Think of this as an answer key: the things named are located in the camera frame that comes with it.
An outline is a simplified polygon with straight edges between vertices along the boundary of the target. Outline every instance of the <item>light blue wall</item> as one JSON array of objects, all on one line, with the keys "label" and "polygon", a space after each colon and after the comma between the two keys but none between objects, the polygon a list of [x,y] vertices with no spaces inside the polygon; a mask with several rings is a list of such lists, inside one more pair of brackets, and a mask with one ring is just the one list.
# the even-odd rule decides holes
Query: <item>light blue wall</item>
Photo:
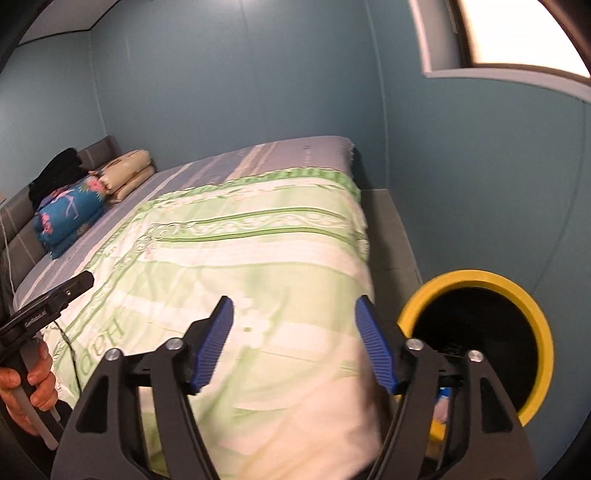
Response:
[{"label": "light blue wall", "polygon": [[554,381],[526,427],[544,473],[591,408],[591,107],[517,83],[427,79],[407,0],[368,1],[388,186],[424,279],[499,273],[530,291],[550,322]]},{"label": "light blue wall", "polygon": [[0,192],[11,197],[68,147],[104,136],[88,33],[18,47],[0,75]]},{"label": "light blue wall", "polygon": [[350,137],[385,187],[382,102],[363,0],[122,0],[92,30],[107,130],[160,169],[249,145]]}]

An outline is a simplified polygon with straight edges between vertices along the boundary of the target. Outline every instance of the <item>wall seam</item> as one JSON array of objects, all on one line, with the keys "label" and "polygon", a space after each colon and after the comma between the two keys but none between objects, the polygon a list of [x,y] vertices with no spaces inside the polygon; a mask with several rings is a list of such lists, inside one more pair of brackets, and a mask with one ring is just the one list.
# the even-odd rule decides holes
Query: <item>wall seam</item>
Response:
[{"label": "wall seam", "polygon": [[105,117],[103,116],[103,109],[100,106],[99,89],[96,84],[96,73],[95,73],[95,59],[92,54],[92,32],[88,32],[88,57],[90,63],[90,75],[92,76],[92,89],[95,94],[96,109],[99,112],[100,125],[103,129],[104,136],[107,136],[107,127],[105,124]]},{"label": "wall seam", "polygon": [[562,243],[562,240],[566,234],[566,230],[568,229],[568,227],[570,225],[570,221],[573,216],[574,206],[576,204],[577,197],[579,196],[581,177],[583,176],[583,165],[584,165],[584,161],[585,161],[585,153],[587,151],[587,137],[589,136],[589,134],[591,134],[591,132],[587,131],[587,123],[588,123],[587,122],[587,104],[585,102],[581,101],[581,106],[582,106],[582,110],[583,110],[583,115],[582,115],[582,117],[583,117],[583,141],[582,141],[582,145],[581,145],[581,159],[579,161],[579,168],[577,169],[577,180],[574,185],[573,195],[571,197],[570,204],[567,209],[566,218],[564,220],[563,226],[560,229],[560,233],[558,234],[558,238],[556,239],[556,243],[552,247],[552,250],[548,256],[548,260],[547,260],[546,264],[544,265],[544,268],[542,268],[540,275],[538,275],[538,278],[534,282],[534,286],[531,289],[532,294],[534,294],[537,291],[537,289],[539,288],[542,280],[544,279],[544,276],[546,275],[546,273],[550,269],[550,265],[552,264],[554,257],[558,253],[558,249],[560,247],[560,244]]},{"label": "wall seam", "polygon": [[379,92],[382,97],[382,114],[384,116],[384,156],[385,156],[385,174],[386,174],[386,188],[390,188],[390,140],[388,129],[388,110],[386,107],[386,88],[384,86],[384,74],[382,71],[382,60],[379,55],[378,37],[375,33],[374,18],[369,7],[368,0],[363,0],[365,5],[365,14],[368,17],[369,31],[371,32],[372,44],[374,45],[375,61],[378,64],[378,80]]},{"label": "wall seam", "polygon": [[244,25],[244,32],[246,35],[246,43],[248,45],[248,54],[250,55],[250,58],[251,58],[252,74],[254,75],[254,78],[255,78],[256,93],[258,96],[259,107],[261,108],[262,121],[263,121],[263,124],[265,125],[265,134],[267,136],[267,141],[270,142],[275,139],[270,138],[271,131],[269,130],[269,122],[267,120],[267,111],[265,109],[265,103],[263,101],[261,81],[259,79],[257,68],[256,68],[255,50],[254,50],[254,47],[252,46],[251,34],[248,30],[248,21],[246,20],[246,11],[244,9],[244,3],[242,0],[238,0],[238,2],[240,3],[240,12],[242,14],[242,23]]}]

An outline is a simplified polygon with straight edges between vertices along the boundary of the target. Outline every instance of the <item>bed sheet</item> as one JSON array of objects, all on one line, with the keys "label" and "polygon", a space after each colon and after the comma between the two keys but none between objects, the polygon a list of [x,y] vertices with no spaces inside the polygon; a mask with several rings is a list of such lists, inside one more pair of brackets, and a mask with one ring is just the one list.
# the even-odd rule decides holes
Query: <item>bed sheet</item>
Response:
[{"label": "bed sheet", "polygon": [[123,202],[110,208],[61,258],[46,255],[27,275],[14,296],[14,309],[68,280],[109,235],[142,203],[161,195],[208,184],[260,175],[290,167],[318,167],[351,176],[353,143],[336,136],[297,138],[224,153],[152,176]]}]

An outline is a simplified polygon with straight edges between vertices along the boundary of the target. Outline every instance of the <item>mattress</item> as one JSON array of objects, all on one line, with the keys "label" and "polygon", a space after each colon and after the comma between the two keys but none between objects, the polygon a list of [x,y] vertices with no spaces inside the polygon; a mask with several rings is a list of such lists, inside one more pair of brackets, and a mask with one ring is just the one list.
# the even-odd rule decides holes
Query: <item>mattress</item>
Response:
[{"label": "mattress", "polygon": [[[44,332],[59,396],[75,405],[108,348],[157,348],[209,316],[221,295],[234,324],[211,382],[189,397],[223,480],[348,480],[381,445],[374,379],[354,305],[372,296],[350,141],[257,145],[163,172],[114,207],[20,304],[83,268],[94,287]],[[153,470],[166,474],[154,405],[141,389]]]},{"label": "mattress", "polygon": [[141,203],[178,190],[221,184],[290,167],[329,168],[351,175],[353,144],[342,137],[283,140],[205,158],[152,176],[124,202],[114,206],[61,258],[46,255],[26,276],[14,296],[14,308],[72,278],[98,246]]}]

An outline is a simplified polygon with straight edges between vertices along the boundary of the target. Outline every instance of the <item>folded blanket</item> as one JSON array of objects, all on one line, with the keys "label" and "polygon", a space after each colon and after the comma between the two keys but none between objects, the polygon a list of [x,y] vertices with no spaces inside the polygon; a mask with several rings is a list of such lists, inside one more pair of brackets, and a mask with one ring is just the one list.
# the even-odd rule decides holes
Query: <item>folded blanket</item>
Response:
[{"label": "folded blanket", "polygon": [[105,186],[107,194],[111,194],[148,167],[151,162],[148,151],[134,150],[107,163],[100,170],[100,181]]},{"label": "folded blanket", "polygon": [[34,227],[46,250],[50,251],[92,218],[103,206],[105,196],[103,184],[88,176],[39,210]]},{"label": "folded blanket", "polygon": [[74,148],[58,153],[29,184],[29,199],[33,210],[37,210],[41,201],[54,190],[76,183],[86,175],[88,172],[80,166],[80,159]]},{"label": "folded blanket", "polygon": [[156,169],[150,165],[146,167],[136,176],[128,180],[119,190],[109,197],[109,204],[123,202],[131,192],[143,184],[148,178],[156,173]]},{"label": "folded blanket", "polygon": [[84,235],[105,212],[106,209],[104,207],[99,208],[94,215],[92,215],[87,221],[80,225],[76,230],[74,230],[61,242],[59,242],[57,245],[50,246],[49,254],[51,256],[51,259],[55,260],[56,258],[60,258],[66,252],[66,250],[68,250],[72,245],[74,245],[74,243],[76,243],[76,240],[78,240],[82,235]]}]

